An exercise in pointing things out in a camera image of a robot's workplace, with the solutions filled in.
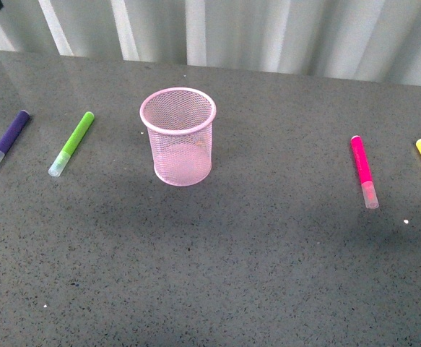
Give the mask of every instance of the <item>table surface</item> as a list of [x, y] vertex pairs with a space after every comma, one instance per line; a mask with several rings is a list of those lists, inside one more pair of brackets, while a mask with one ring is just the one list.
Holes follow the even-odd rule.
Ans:
[[[217, 104], [192, 187], [155, 176], [139, 118], [172, 86]], [[421, 87], [0, 52], [0, 136], [20, 109], [0, 165], [0, 346], [421, 346]]]

